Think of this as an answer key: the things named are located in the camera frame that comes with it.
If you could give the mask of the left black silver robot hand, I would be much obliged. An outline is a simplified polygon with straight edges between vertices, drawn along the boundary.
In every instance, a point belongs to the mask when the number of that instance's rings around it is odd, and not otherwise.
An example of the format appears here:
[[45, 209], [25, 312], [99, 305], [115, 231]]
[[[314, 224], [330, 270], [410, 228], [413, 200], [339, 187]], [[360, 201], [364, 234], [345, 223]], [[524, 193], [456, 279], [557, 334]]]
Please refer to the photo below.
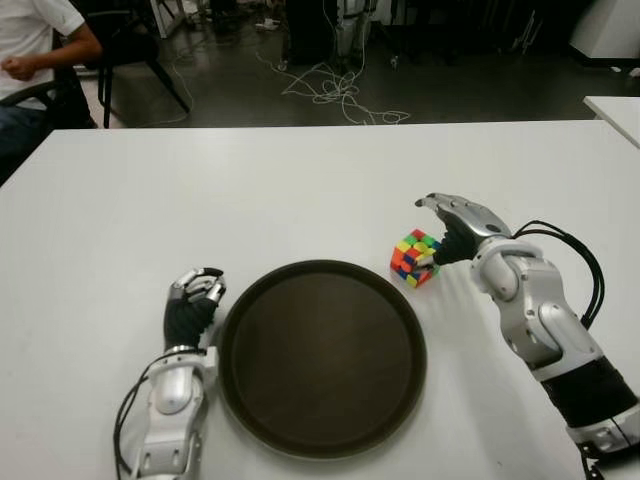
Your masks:
[[164, 311], [164, 350], [182, 346], [197, 349], [225, 293], [224, 272], [217, 268], [194, 268], [175, 280]]

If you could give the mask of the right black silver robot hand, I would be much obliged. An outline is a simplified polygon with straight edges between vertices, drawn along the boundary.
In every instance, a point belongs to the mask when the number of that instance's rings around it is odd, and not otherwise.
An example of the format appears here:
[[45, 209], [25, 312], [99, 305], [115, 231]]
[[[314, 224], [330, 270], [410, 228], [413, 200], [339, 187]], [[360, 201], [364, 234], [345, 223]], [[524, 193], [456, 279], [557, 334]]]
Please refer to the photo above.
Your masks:
[[444, 223], [440, 246], [417, 261], [416, 270], [433, 270], [462, 260], [472, 260], [488, 239], [510, 238], [509, 227], [489, 208], [458, 195], [429, 193], [414, 202], [432, 210]]

